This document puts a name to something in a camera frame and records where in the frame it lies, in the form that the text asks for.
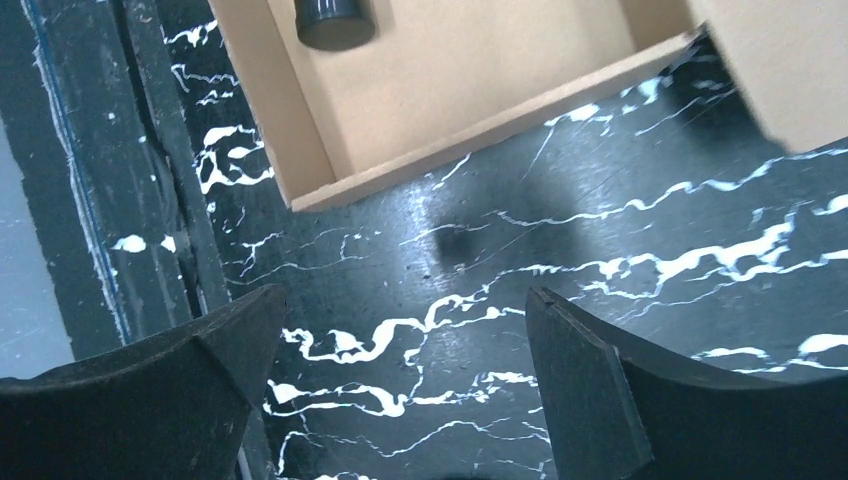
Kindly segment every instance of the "black cylinder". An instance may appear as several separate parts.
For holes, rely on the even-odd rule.
[[[367,43],[374,22],[361,0],[294,0],[297,36],[307,47],[338,52]]]

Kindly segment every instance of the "black cap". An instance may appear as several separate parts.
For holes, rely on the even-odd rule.
[[[374,36],[374,23],[360,0],[295,0],[297,37],[307,47],[338,52]]]

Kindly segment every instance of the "marble surface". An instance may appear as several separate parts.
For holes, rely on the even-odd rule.
[[[684,355],[848,370],[848,142],[764,140],[708,39],[657,78],[345,208],[283,205],[202,0],[160,4],[228,287],[289,290],[277,476],[557,478],[528,287]]]

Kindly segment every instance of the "gray floor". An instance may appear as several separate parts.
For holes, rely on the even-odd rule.
[[[32,378],[74,360],[0,119],[0,378]]]

